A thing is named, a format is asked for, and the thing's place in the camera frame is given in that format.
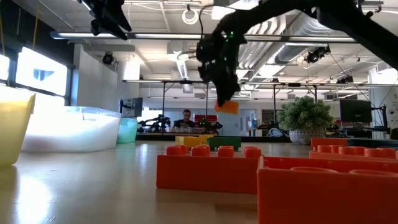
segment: potted plant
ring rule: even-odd
[[[333,121],[330,106],[309,96],[296,97],[293,102],[283,104],[282,109],[277,112],[279,127],[289,130],[290,140],[295,144],[307,145],[311,144],[311,138],[324,137],[324,128]]]

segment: white plastic tub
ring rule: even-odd
[[[112,111],[74,106],[35,112],[22,151],[93,152],[114,148],[120,117]]]

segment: yellow bin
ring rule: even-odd
[[[34,93],[0,86],[0,167],[17,162],[34,101]]]

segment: teal container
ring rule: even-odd
[[[136,141],[138,121],[132,118],[122,118],[118,133],[118,144]]]

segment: computer monitor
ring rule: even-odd
[[[142,97],[120,100],[122,118],[136,118],[142,114]]]
[[[342,122],[372,122],[370,101],[340,100],[340,120]]]

